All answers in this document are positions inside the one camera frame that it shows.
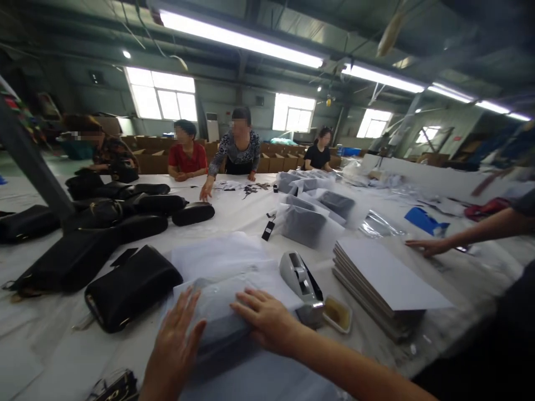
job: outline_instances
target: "person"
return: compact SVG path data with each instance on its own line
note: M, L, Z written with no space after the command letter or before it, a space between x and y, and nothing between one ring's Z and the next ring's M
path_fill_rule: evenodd
M449 238L407 241L425 257L455 247L533 233L535 189L511 207ZM528 399L535 360L535 260L498 300L495 317L473 345L453 358L434 362L415 383L441 400Z
M329 143L331 136L332 131L330 128L322 128L318 137L314 141L314 145L308 148L305 153L305 164L303 164L302 170L324 169L328 172L333 171L329 166Z
M121 164L139 171L138 161L126 143L104 132L93 117L68 114L63 117L62 122L69 131L79 133L81 140L91 141L95 145L93 164L86 168L99 174L109 174L111 164Z
M208 177L202 187L199 199L207 201L212 197L212 187L223 161L225 173L248 174L249 181L255 181L260 162L260 138L251 130L251 112L247 107L238 107L232 112L232 128L221 139L219 150L208 167Z
M178 120L174 122L174 132L177 135L177 144L169 150L169 175L179 182L205 175L206 151L194 141L197 135L195 125L188 120Z
M382 136L379 138L375 138L372 142L372 144L368 148L368 154L371 155L378 155L381 150L388 145L388 139L390 138L390 133L385 132Z
M145 370L139 401L176 401L186 384L206 327L206 320L201 320L186 335L200 292L191 294L190 287L162 323ZM246 288L236 294L236 299L230 307L252 326L251 336L263 348L295 359L353 398L435 400L385 366L302 325L267 292Z

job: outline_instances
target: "hang tag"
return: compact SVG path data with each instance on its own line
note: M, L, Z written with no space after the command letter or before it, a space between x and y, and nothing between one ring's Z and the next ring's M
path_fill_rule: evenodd
M269 236L271 235L271 232L273 231L273 227L275 227L275 223L274 222L268 222L267 223L267 226L264 230L264 233L262 234L262 239L264 241L267 241L269 240Z

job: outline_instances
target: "fluorescent light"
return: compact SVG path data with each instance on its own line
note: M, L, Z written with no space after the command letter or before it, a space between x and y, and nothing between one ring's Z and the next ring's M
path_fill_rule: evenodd
M433 82L433 85L431 85L427 89L440 95L450 97L462 103L471 103L475 100L471 96L465 95L461 92L456 91L455 89L439 84L438 82Z
M476 106L482 107L483 109L487 109L490 111L493 111L498 114L509 114L511 111L509 109L506 109L505 107L501 107L495 103L491 103L486 100L482 100L481 102L477 102L475 104Z
M189 35L200 36L205 39L224 43L230 46L244 48L246 50L265 54L271 57L281 58L286 61L295 62L297 64L306 65L312 68L320 68L323 65L323 60L319 57L311 56L287 47L275 45L274 43L266 42L251 36L243 35L241 33L229 31L227 29L178 14L161 11L160 18L164 27L173 29L175 31L184 32Z
M351 69L349 64L346 64L346 69L342 71L343 74L349 74L357 78L365 79L368 81L378 82L380 84L385 84L392 86L401 90L406 90L407 92L419 93L423 92L425 88L423 86L412 84L410 82L394 78L390 75L381 74L380 72L375 72L363 67L354 65Z
M531 121L532 118L531 117L528 117L528 116L525 116L525 115L522 115L522 114L518 114L518 113L510 113L507 115L507 117L511 117L511 118L514 118L514 119L517 119L517 120L520 120L520 121Z

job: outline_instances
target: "red shirt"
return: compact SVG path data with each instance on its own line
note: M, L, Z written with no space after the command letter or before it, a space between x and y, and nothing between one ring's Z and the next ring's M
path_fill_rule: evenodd
M191 159L184 153L182 145L175 145L169 150L169 165L180 167L182 173L194 173L207 167L206 151L202 145L193 143Z

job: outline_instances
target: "patterned blouse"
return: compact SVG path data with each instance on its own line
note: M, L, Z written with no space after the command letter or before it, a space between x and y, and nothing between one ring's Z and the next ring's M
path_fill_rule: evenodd
M252 162L251 171L256 171L260 162L260 138L254 131L250 132L250 142L247 149L241 151L234 142L232 131L229 130L219 144L219 150L208 167L208 175L215 177L225 156L234 164L247 164Z
M93 163L112 164L117 162L139 171L138 161L128 146L119 138L106 135L100 149L95 148L93 151Z

